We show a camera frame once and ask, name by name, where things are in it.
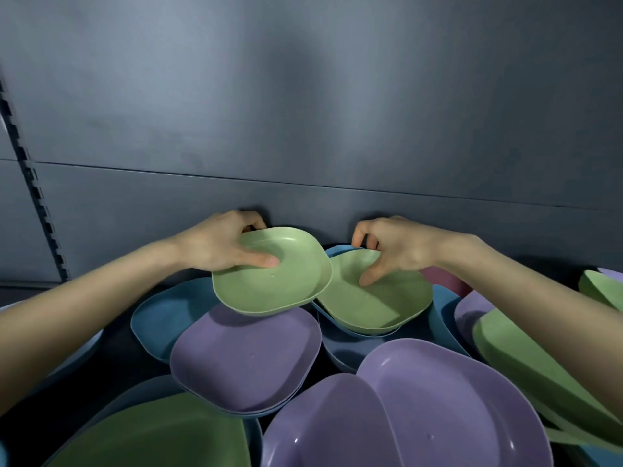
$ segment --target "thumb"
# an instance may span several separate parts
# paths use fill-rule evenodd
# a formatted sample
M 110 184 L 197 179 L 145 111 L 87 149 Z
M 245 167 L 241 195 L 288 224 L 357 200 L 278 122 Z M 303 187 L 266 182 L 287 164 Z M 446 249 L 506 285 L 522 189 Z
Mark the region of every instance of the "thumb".
M 368 267 L 361 275 L 359 285 L 368 286 L 393 270 L 394 266 L 391 264 L 391 259 L 387 256 L 387 253 L 381 252 L 381 255 L 376 262 Z
M 272 268 L 279 265 L 279 259 L 264 252 L 240 248 L 236 255 L 236 265 L 253 265 L 255 267 Z

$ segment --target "green bowl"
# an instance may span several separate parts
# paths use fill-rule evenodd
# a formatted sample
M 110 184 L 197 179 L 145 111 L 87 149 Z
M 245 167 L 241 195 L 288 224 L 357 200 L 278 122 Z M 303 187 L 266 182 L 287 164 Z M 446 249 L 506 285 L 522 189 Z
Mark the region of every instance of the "green bowl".
M 581 430 L 623 445 L 623 424 L 499 309 L 480 318 L 473 338 L 483 359 L 522 392 Z
M 586 270 L 578 283 L 580 293 L 623 311 L 623 282 L 593 270 Z
M 67 445 L 50 467 L 250 467 L 240 418 L 190 393 L 127 408 Z
M 318 295 L 335 321 L 369 336 L 398 328 L 432 302 L 432 286 L 419 272 L 393 272 L 367 287 L 359 286 L 361 274 L 380 254 L 361 249 L 331 258 L 333 278 Z
M 240 244 L 268 252 L 281 263 L 272 269 L 236 266 L 212 274 L 214 293 L 248 316 L 269 316 L 316 298 L 331 281 L 331 262 L 316 238 L 296 228 L 244 233 Z

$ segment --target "person's left hand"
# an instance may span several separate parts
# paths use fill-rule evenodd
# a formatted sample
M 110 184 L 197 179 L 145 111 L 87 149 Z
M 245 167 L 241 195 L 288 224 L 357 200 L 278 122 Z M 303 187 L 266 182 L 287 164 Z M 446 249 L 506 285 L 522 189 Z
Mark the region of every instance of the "person's left hand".
M 234 265 L 276 267 L 279 259 L 250 249 L 238 243 L 241 233 L 266 229 L 262 217 L 255 211 L 228 211 L 216 213 L 169 241 L 175 243 L 185 267 L 218 271 Z

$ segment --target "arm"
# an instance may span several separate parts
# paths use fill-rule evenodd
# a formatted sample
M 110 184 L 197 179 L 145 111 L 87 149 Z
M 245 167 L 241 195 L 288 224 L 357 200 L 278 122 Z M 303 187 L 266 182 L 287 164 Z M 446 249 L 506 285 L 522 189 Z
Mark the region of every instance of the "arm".
M 479 238 L 400 217 L 362 221 L 360 246 L 381 246 L 361 276 L 365 286 L 396 269 L 435 265 L 491 301 L 558 361 L 613 415 L 623 420 L 623 314 L 500 254 Z
M 0 416 L 94 334 L 165 277 L 185 268 L 274 267 L 238 236 L 264 229 L 251 211 L 214 215 L 0 313 Z

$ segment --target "fingernail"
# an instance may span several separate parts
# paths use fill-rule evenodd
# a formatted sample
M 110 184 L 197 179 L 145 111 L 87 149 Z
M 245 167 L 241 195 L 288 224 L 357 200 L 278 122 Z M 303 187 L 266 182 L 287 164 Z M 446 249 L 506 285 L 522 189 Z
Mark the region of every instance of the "fingernail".
M 279 259 L 277 259 L 275 256 L 272 256 L 266 261 L 266 265 L 269 267 L 276 267 L 279 265 Z

